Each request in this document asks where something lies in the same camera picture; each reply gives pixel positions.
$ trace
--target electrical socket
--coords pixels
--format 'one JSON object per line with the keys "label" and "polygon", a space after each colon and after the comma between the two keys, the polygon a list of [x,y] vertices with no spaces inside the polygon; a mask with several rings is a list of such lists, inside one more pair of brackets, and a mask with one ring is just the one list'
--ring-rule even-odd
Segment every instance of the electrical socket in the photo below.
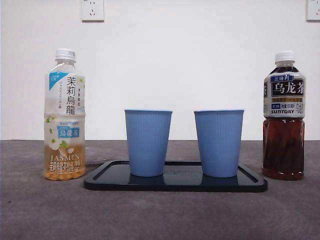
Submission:
{"label": "electrical socket", "polygon": [[307,0],[306,20],[320,21],[320,0]]}
{"label": "electrical socket", "polygon": [[105,20],[104,0],[81,0],[83,22],[103,22]]}

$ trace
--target plastic tray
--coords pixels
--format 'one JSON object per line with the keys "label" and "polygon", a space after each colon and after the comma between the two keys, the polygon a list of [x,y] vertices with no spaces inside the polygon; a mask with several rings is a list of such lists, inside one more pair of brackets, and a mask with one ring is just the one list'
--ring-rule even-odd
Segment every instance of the plastic tray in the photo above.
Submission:
{"label": "plastic tray", "polygon": [[204,175],[199,161],[166,161],[163,175],[154,177],[130,174],[129,161],[108,161],[89,173],[84,188],[107,191],[177,192],[264,192],[268,182],[239,165],[237,175],[220,178]]}

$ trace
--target bottle cap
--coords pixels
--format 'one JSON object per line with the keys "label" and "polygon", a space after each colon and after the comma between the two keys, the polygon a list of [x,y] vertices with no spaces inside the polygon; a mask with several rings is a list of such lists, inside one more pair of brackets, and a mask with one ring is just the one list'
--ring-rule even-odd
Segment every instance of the bottle cap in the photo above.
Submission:
{"label": "bottle cap", "polygon": [[295,61],[296,53],[294,51],[281,51],[275,55],[275,63],[280,61]]}
{"label": "bottle cap", "polygon": [[68,60],[76,61],[76,53],[71,49],[58,48],[55,51],[55,60],[57,59],[68,59]]}

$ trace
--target beverage bottle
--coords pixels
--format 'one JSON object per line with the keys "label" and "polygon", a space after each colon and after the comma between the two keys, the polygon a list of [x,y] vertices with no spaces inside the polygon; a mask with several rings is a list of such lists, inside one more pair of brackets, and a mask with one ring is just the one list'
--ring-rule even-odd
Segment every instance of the beverage bottle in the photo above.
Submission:
{"label": "beverage bottle", "polygon": [[57,49],[55,60],[45,77],[44,176],[69,180],[86,171],[85,77],[73,50]]}
{"label": "beverage bottle", "polygon": [[273,179],[304,175],[306,78],[294,63],[295,52],[277,53],[276,68],[264,79],[262,173]]}

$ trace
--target oolong tea label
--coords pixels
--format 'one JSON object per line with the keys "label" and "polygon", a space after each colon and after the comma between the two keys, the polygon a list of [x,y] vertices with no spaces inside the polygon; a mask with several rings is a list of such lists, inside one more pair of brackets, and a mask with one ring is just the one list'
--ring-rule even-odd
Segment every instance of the oolong tea label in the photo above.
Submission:
{"label": "oolong tea label", "polygon": [[305,77],[274,74],[264,80],[263,111],[266,118],[305,116]]}
{"label": "oolong tea label", "polygon": [[45,171],[77,174],[85,168],[85,80],[74,73],[50,72],[46,88]]}

